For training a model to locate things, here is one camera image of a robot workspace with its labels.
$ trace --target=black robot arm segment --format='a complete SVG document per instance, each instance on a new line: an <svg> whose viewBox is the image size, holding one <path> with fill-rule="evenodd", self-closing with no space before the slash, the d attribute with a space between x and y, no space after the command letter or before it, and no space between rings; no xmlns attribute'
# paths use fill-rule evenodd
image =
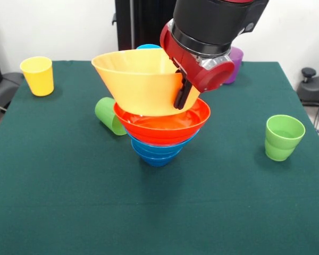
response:
<svg viewBox="0 0 319 255"><path fill-rule="evenodd" d="M269 0L177 0L172 35L201 57L226 54L241 33L252 32Z"/></svg>

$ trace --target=blue cup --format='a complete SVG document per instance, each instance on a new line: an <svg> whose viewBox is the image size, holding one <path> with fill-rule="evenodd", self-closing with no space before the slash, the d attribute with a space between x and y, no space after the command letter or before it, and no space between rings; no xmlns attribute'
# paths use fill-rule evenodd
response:
<svg viewBox="0 0 319 255"><path fill-rule="evenodd" d="M154 146L131 137L131 145L136 153L148 164L152 166L164 166L168 164L173 158L188 144L196 135L198 131L187 141L178 143L172 146Z"/></svg>
<svg viewBox="0 0 319 255"><path fill-rule="evenodd" d="M160 46L156 44L143 44L137 47L137 49L156 49L160 48Z"/></svg>

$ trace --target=orange bowl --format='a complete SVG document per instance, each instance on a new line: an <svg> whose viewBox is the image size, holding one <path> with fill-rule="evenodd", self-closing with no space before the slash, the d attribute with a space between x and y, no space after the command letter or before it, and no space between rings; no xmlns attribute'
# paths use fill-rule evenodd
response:
<svg viewBox="0 0 319 255"><path fill-rule="evenodd" d="M125 129L136 139L160 146L175 145L191 138L208 120L211 109L197 99L191 109L184 113L147 117L128 113L116 103L114 111Z"/></svg>
<svg viewBox="0 0 319 255"><path fill-rule="evenodd" d="M106 53L92 60L101 79L128 113L166 116L193 106L200 92L193 86L182 110L174 102L182 87L182 74L163 49L132 49Z"/></svg>

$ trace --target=blue bowl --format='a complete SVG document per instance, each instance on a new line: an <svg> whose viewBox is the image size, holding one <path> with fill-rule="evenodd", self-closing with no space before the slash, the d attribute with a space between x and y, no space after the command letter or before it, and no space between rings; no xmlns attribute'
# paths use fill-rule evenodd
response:
<svg viewBox="0 0 319 255"><path fill-rule="evenodd" d="M150 166L155 166L155 167L161 167L161 166L165 166L168 163L170 163L176 156L177 154L181 151L177 151L175 154L169 156L169 157L161 157L161 156L157 156L156 158L151 158L151 157L147 157L145 155L143 155L141 152L139 152L137 150L137 148L135 148L133 146L133 143L131 143L133 149L135 150L135 152L146 162L148 163Z"/></svg>
<svg viewBox="0 0 319 255"><path fill-rule="evenodd" d="M141 142L140 140L134 138L129 134L131 137L131 144L134 147L136 151L138 151L140 154L142 154L145 157L149 158L165 158L170 157L173 155L176 155L179 153L182 148L188 144L198 133L198 131L187 141L184 141L182 143L178 143L172 146L154 146L149 145L147 143Z"/></svg>

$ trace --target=purple cup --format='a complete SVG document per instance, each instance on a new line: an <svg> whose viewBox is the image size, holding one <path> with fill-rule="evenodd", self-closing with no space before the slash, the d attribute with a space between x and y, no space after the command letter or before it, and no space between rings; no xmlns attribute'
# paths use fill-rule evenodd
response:
<svg viewBox="0 0 319 255"><path fill-rule="evenodd" d="M244 52L239 48L232 47L230 50L229 57L233 61L235 68L234 68L234 72L232 73L230 78L228 80L226 80L224 82L224 84L231 84L231 83L235 82L236 77L238 76L238 73L240 71L242 59L244 57Z"/></svg>

